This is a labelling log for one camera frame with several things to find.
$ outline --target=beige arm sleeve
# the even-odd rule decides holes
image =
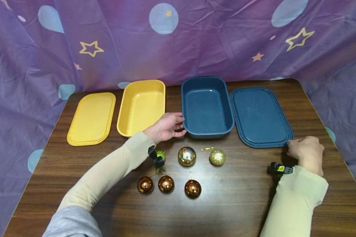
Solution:
[[[91,212],[113,185],[144,162],[148,157],[148,148],[152,145],[155,144],[143,132],[135,134],[122,147],[91,167],[67,192],[58,210],[79,206]]]
[[[327,189],[324,178],[295,166],[278,183],[260,237],[309,237],[313,210]]]

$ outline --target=light blue circle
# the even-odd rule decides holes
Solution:
[[[178,25],[178,12],[167,3],[155,5],[149,13],[150,26],[162,35],[170,34]]]
[[[40,160],[40,157],[42,155],[42,152],[44,152],[43,149],[40,150],[35,150],[32,152],[32,154],[30,154],[29,158],[28,158],[28,170],[29,172],[33,173],[33,171],[36,168],[36,165],[38,163],[38,161]]]
[[[270,79],[270,81],[282,80],[282,79],[285,79],[285,78],[286,77],[275,77],[275,78]]]
[[[53,30],[60,33],[63,31],[61,19],[55,8],[48,5],[43,5],[38,10],[38,20],[43,27],[48,30]]]
[[[335,143],[336,136],[335,136],[334,132],[332,130],[330,130],[328,127],[326,127],[326,131],[328,132],[328,135],[330,135],[332,142]]]
[[[61,100],[67,100],[75,92],[75,85],[62,84],[58,88],[58,96]]]
[[[120,89],[125,89],[127,87],[127,85],[131,84],[130,82],[120,82],[117,86]]]
[[[283,27],[297,18],[305,10],[308,0],[283,0],[272,16],[274,27]]]

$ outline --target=yellow star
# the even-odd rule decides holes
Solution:
[[[260,54],[260,52],[259,52],[256,56],[252,57],[253,58],[253,62],[254,61],[260,61],[262,56],[264,56],[264,55],[265,54]]]
[[[97,41],[97,40],[94,41],[94,42],[92,42],[92,43],[84,43],[84,42],[81,42],[80,44],[82,45],[83,49],[80,50],[79,53],[87,53],[87,54],[91,55],[91,57],[95,57],[96,53],[98,53],[98,52],[104,52],[104,50],[102,50],[101,48],[98,47],[98,41]],[[93,46],[93,45],[95,45],[95,48],[96,48],[96,50],[94,51],[94,53],[86,52],[86,50],[87,50],[87,47],[86,47],[86,46]]]
[[[166,11],[165,15],[166,17],[171,17],[171,11]]]
[[[312,32],[306,32],[306,28],[303,27],[302,30],[300,32],[298,32],[298,34],[294,37],[291,37],[290,39],[287,39],[286,40],[286,43],[289,44],[289,47],[287,48],[286,52],[289,51],[289,50],[292,50],[293,48],[297,47],[297,46],[303,46],[305,44],[305,41],[310,37],[312,36],[313,34],[315,33],[315,31],[312,31]],[[303,40],[302,40],[302,43],[297,43],[296,45],[293,46],[293,42],[292,40],[298,38],[300,35],[303,35],[303,37],[305,37]]]

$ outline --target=gold ornament ball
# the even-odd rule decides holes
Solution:
[[[225,163],[225,153],[222,150],[213,150],[210,154],[210,162],[217,166],[223,165]]]
[[[190,179],[185,184],[185,194],[189,198],[197,198],[201,193],[201,185],[198,181]]]
[[[158,189],[164,194],[172,192],[174,189],[174,180],[168,175],[161,177],[160,181],[158,181]]]
[[[137,189],[141,194],[150,194],[154,189],[153,180],[148,176],[142,177],[137,182]]]
[[[184,146],[178,152],[178,161],[181,165],[190,166],[195,164],[196,153],[191,147]]]
[[[166,160],[165,152],[164,152],[164,151],[162,151],[162,150],[156,150],[156,153],[157,153],[157,156],[162,157],[163,161]]]

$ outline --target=plastic container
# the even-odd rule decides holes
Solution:
[[[131,137],[153,125],[165,113],[165,84],[160,80],[132,82],[124,89],[118,132]]]
[[[218,77],[195,77],[181,86],[183,127],[193,138],[219,138],[235,121],[225,82]]]
[[[230,102],[240,139],[254,148],[284,147],[293,139],[275,94],[265,87],[233,90]]]
[[[115,95],[109,92],[83,97],[78,103],[67,133],[67,142],[73,146],[103,142],[111,129],[115,102]]]

